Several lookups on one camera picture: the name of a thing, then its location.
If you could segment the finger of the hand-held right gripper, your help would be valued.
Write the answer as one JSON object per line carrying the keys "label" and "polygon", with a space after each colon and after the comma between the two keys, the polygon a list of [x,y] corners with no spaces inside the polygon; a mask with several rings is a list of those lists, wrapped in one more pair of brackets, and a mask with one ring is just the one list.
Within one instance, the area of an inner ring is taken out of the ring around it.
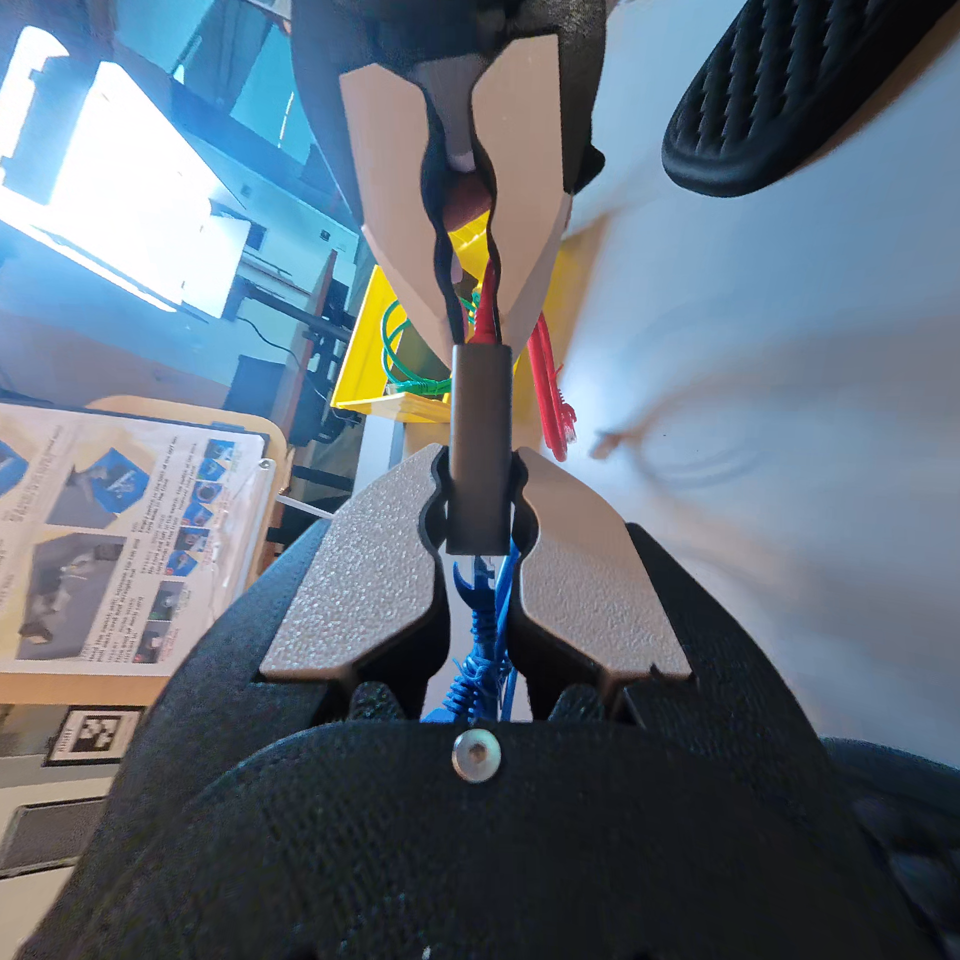
{"label": "finger of the hand-held right gripper", "polygon": [[567,224],[559,42],[510,42],[472,88],[477,167],[492,199],[487,246],[504,344],[526,344],[544,308]]}
{"label": "finger of the hand-held right gripper", "polygon": [[362,231],[426,346],[452,366],[464,338],[443,222],[443,131],[414,82],[379,64],[340,78]]}

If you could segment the black ethernet adapter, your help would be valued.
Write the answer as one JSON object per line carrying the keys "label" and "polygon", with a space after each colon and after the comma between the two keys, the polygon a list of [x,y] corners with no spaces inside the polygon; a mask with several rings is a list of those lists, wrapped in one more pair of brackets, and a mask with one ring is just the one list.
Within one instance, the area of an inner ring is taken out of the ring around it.
{"label": "black ethernet adapter", "polygon": [[453,349],[447,552],[505,556],[512,515],[513,356],[501,343]]}

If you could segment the person's right hand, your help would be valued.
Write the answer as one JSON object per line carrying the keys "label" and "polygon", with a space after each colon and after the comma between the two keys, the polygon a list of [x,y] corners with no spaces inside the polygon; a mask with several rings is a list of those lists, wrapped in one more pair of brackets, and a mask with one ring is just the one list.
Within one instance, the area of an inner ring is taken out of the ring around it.
{"label": "person's right hand", "polygon": [[443,193],[443,229],[454,233],[490,211],[491,192],[476,171],[449,172]]}

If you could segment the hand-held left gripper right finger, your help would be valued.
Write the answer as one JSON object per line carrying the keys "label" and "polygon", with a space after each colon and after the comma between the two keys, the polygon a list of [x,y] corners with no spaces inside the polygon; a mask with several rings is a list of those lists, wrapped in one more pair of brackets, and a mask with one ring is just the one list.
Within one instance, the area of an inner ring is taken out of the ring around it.
{"label": "hand-held left gripper right finger", "polygon": [[529,447],[515,452],[511,661],[531,712],[585,685],[612,707],[631,684],[692,675],[623,517]]}

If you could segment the framed fiducial tag sign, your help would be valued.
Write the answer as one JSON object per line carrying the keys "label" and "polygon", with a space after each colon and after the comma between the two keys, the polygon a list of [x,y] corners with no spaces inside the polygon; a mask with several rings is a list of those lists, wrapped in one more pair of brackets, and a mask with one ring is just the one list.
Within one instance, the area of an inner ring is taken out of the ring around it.
{"label": "framed fiducial tag sign", "polygon": [[51,739],[44,767],[119,764],[146,716],[144,705],[72,705]]}

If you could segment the yellow plastic bin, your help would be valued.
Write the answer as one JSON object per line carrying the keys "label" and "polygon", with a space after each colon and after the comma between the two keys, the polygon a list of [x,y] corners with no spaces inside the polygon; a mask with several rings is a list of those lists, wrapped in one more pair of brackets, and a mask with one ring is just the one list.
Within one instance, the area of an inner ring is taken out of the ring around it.
{"label": "yellow plastic bin", "polygon": [[[546,447],[559,462],[568,458],[577,440],[577,416],[561,387],[561,373],[602,234],[603,224],[598,223],[562,240],[541,312],[546,332],[542,337],[534,335],[531,348],[513,360],[513,443]],[[386,352],[385,336],[392,345],[400,345],[407,334],[416,331],[383,270],[374,267],[333,390],[333,407],[447,429],[448,393],[402,390],[398,384],[406,378],[406,369],[396,366]]]}

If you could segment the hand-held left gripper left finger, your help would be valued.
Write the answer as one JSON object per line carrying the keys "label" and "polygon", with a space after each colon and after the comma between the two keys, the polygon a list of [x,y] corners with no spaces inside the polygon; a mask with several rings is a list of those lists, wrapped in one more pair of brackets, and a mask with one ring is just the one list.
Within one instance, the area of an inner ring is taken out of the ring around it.
{"label": "hand-held left gripper left finger", "polygon": [[346,697],[378,682],[405,714],[424,710],[450,654],[448,462],[430,443],[336,512],[261,661],[264,680],[320,681]]}

